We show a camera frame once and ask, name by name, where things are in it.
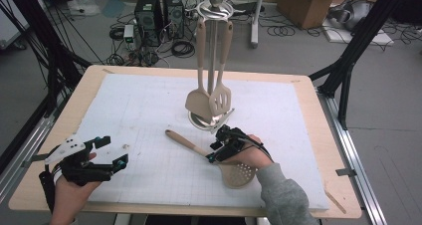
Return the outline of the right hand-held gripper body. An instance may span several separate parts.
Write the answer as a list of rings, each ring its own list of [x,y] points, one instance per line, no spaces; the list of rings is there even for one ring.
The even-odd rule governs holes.
[[[245,144],[246,135],[237,127],[231,128],[226,124],[226,120],[233,111],[225,112],[211,129],[211,133],[215,135],[216,140],[224,143],[221,148],[213,150],[213,152],[221,154],[220,162],[239,153]]]

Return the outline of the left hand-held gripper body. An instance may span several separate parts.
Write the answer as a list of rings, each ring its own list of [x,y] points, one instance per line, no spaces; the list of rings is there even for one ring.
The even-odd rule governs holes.
[[[68,181],[79,186],[88,182],[109,181],[112,174],[107,171],[111,164],[94,164],[90,154],[94,147],[88,141],[82,141],[76,134],[57,145],[44,159],[46,165],[57,162],[62,174]]]

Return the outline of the beige skimmer spoon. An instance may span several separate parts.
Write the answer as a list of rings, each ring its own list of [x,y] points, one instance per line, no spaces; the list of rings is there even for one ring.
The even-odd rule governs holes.
[[[208,155],[204,149],[196,146],[184,136],[171,129],[167,129],[165,134],[172,140],[200,154],[202,157],[206,157]],[[238,161],[215,162],[215,165],[220,168],[222,180],[229,188],[239,189],[246,186],[254,179],[256,174],[255,168]]]

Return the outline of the beige slotted spatula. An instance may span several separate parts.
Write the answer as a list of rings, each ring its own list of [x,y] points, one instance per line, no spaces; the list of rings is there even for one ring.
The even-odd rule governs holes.
[[[223,75],[233,37],[233,23],[228,21],[225,25],[221,40],[220,68],[214,91],[209,99],[211,113],[214,116],[226,113],[231,108],[231,90],[223,84]]]

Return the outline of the beige solid spatula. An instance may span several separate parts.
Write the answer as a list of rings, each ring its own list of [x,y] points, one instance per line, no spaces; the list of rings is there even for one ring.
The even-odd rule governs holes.
[[[197,56],[197,84],[198,88],[191,91],[185,102],[185,107],[192,113],[199,115],[206,121],[212,119],[209,107],[209,94],[203,84],[204,55],[206,46],[206,26],[202,19],[197,22],[196,28],[196,56]]]

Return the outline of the person's left hand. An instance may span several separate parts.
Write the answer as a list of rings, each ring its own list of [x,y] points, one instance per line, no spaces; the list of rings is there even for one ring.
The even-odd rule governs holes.
[[[63,175],[56,180],[55,205],[49,225],[79,225],[78,214],[91,194],[100,186],[98,181],[84,186],[68,181]]]

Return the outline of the small white power box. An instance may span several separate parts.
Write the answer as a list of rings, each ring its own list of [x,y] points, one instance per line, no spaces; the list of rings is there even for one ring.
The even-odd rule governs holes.
[[[127,43],[132,43],[134,41],[134,26],[133,25],[124,26],[123,38]]]

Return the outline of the grey rolling stand base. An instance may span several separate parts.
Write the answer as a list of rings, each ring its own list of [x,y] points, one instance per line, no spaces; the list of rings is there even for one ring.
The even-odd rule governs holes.
[[[263,0],[257,0],[255,3],[251,3],[251,10],[253,12],[251,21],[251,46],[254,49],[258,47],[258,27],[262,3]],[[227,23],[231,17],[247,13],[246,10],[241,10],[239,5],[233,6],[230,0],[202,0],[194,10],[204,22],[211,21],[214,24],[218,22]]]

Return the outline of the black computer tower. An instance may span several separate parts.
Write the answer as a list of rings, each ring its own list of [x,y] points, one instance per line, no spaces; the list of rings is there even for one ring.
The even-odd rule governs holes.
[[[184,5],[181,0],[163,0],[163,16],[170,39],[184,36]]]
[[[134,16],[141,42],[150,47],[160,44],[159,32],[163,28],[162,12],[159,0],[137,0]]]

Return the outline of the white cabinet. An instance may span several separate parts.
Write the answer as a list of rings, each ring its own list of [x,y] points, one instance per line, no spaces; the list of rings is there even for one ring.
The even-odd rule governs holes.
[[[7,14],[13,16],[25,29],[29,27],[13,0],[0,0],[0,50],[7,49],[21,35]]]

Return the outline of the brown cardboard box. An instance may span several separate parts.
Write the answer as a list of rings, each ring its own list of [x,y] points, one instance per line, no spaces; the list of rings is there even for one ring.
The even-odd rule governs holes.
[[[333,0],[278,0],[277,9],[301,29],[319,27]]]

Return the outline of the grey bag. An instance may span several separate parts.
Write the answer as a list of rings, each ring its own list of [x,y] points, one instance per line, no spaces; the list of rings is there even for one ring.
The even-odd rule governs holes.
[[[373,3],[367,0],[344,0],[340,4],[330,7],[327,19],[334,19],[346,30],[353,32],[355,28],[366,18]]]

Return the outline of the white floor board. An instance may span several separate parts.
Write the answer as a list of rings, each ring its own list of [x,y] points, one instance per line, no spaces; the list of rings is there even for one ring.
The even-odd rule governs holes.
[[[353,38],[350,31],[334,20],[325,19],[321,28],[327,40],[331,43],[348,44]],[[371,45],[378,46],[391,46],[393,44],[393,40],[383,30],[379,30],[371,41]]]

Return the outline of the aluminium rail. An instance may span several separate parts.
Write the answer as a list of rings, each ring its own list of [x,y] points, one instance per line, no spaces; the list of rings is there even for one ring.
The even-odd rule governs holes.
[[[43,99],[0,155],[0,204],[19,184],[18,180],[24,171],[38,158],[37,153],[66,102],[66,98],[59,97],[56,107],[48,111],[47,99]]]
[[[371,225],[388,225],[374,190],[366,175],[363,163],[360,160],[354,142],[347,129],[344,129],[338,120],[338,105],[333,98],[328,98],[321,93],[317,97],[324,109],[325,117],[332,125],[334,137],[338,140],[340,155],[345,162],[345,168],[354,169],[356,175],[349,177],[357,189],[358,200],[362,203],[362,210]]]

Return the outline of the black frame post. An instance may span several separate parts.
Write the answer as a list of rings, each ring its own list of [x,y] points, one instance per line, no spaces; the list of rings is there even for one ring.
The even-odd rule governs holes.
[[[12,0],[23,15],[38,41],[44,47],[40,52],[30,45],[39,64],[48,69],[48,93],[33,112],[12,142],[0,155],[0,175],[11,164],[12,159],[23,146],[26,136],[43,115],[49,116],[57,107],[59,92],[64,88],[74,90],[82,78],[77,65],[87,69],[92,65],[89,61],[72,52],[59,38],[53,25],[38,0]]]
[[[309,75],[312,81],[326,76],[324,83],[317,87],[317,91],[327,98],[333,99],[336,90],[341,88],[337,120],[344,130],[347,130],[346,116],[353,68],[401,1],[376,0],[341,56],[331,65]]]

